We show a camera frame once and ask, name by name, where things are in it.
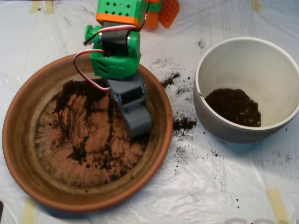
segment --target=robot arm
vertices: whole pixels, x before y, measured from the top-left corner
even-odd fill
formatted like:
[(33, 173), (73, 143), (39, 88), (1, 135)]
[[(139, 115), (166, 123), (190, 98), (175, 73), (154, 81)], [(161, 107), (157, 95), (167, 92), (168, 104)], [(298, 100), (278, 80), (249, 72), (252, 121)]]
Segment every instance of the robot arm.
[[(131, 138), (152, 129), (150, 114), (144, 106), (147, 89), (138, 72), (141, 58), (139, 31), (149, 13), (157, 18), (162, 2), (175, 5), (175, 1), (99, 0), (96, 20), (101, 26), (93, 28), (88, 25), (85, 28), (84, 45), (93, 42), (93, 49), (83, 50), (74, 57), (75, 68), (86, 81), (102, 91), (109, 91), (110, 98), (120, 109)], [(75, 59), (84, 53), (90, 53), (94, 74), (104, 78), (109, 87), (99, 86), (77, 67)]]

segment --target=dirt crumbs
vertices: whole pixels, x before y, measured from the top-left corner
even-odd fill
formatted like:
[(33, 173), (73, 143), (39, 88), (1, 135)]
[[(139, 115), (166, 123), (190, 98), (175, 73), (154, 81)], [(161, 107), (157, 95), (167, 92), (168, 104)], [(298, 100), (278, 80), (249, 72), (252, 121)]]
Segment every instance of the dirt crumbs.
[(173, 130), (174, 131), (180, 131), (181, 129), (190, 130), (194, 126), (196, 126), (196, 123), (197, 123), (196, 120), (191, 120), (191, 119), (183, 116), (181, 119), (173, 120)]
[[(101, 79), (95, 80), (101, 86)], [(124, 176), (143, 155), (150, 135), (130, 139), (106, 92), (69, 81), (45, 106), (36, 125), (36, 152), (56, 180), (88, 188)]]
[(231, 122), (250, 127), (261, 126), (258, 104), (240, 89), (217, 89), (205, 100), (214, 111)]
[(175, 72), (173, 72), (172, 74), (171, 74), (171, 76), (169, 77), (169, 78), (167, 78), (166, 80), (164, 80), (163, 82), (161, 82), (161, 84), (162, 84), (162, 86), (164, 87), (164, 88), (166, 88), (168, 85), (172, 85), (174, 82), (173, 82), (173, 80), (174, 79), (176, 79), (176, 78), (178, 78), (178, 77), (180, 77), (181, 75), (179, 74), (179, 73), (175, 73)]

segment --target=masking tape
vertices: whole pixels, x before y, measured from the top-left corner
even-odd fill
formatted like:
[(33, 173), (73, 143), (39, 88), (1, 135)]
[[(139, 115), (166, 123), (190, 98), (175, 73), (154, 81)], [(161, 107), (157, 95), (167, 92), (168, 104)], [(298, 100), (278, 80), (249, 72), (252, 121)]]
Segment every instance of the masking tape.
[(31, 198), (27, 198), (25, 201), (22, 224), (34, 224), (35, 215), (36, 203)]
[(45, 1), (45, 13), (46, 14), (54, 14), (54, 1)]
[(39, 9), (39, 6), (41, 4), (41, 1), (32, 1), (31, 3), (31, 8), (30, 8), (30, 13), (35, 13)]
[(254, 12), (262, 12), (261, 0), (251, 0), (251, 7)]
[(277, 224), (290, 224), (290, 220), (281, 200), (279, 190), (277, 188), (269, 189), (268, 196)]

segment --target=plastic sheet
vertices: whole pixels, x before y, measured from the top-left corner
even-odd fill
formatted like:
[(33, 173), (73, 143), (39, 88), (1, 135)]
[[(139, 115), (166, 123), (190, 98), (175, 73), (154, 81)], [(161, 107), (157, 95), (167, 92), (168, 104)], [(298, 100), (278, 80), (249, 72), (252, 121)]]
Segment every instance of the plastic sheet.
[[(261, 3), (261, 10), (255, 4)], [(0, 122), (21, 85), (37, 70), (83, 50), (84, 27), (96, 25), (97, 1), (56, 0), (53, 12), (41, 2), (0, 1)], [(142, 31), (141, 63), (163, 81), (173, 114), (197, 119), (193, 79), (202, 55), (217, 42), (255, 36), (274, 42), (299, 63), (297, 0), (188, 0), (170, 29)], [(199, 121), (173, 134), (162, 167), (137, 194), (113, 208), (71, 214), (37, 204), (25, 214), (28, 198), (11, 177), (0, 151), (1, 224), (272, 224), (267, 190), (278, 188), (290, 223), (299, 223), (299, 117), (266, 140), (226, 145), (204, 133)]]

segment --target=orange robot part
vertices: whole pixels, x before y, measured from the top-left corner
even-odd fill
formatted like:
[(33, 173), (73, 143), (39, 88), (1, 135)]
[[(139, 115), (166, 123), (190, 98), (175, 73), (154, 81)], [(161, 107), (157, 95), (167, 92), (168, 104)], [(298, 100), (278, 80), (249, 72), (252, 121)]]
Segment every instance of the orange robot part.
[(158, 19), (165, 28), (169, 28), (179, 12), (179, 3), (177, 0), (163, 0), (161, 11), (158, 13)]

